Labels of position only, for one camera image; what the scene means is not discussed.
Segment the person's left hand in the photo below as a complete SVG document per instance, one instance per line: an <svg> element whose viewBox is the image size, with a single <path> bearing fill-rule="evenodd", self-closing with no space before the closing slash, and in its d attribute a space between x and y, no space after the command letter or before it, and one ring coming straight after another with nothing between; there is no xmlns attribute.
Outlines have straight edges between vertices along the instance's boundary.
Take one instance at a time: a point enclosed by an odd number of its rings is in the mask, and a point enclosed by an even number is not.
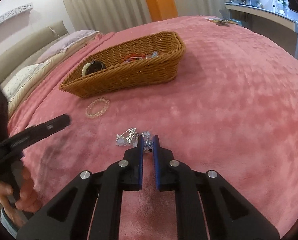
<svg viewBox="0 0 298 240"><path fill-rule="evenodd" d="M0 181L0 203L7 215L16 227L22 227L25 222L20 217L19 211L25 211L29 213L35 213L41 208L41 202L38 200L38 194L33 189L34 182L31 178L30 171L23 167L22 169L23 183L20 188L20 199L16 201L16 208L13 208L8 200L8 196L13 194L13 188L11 185Z"/></svg>

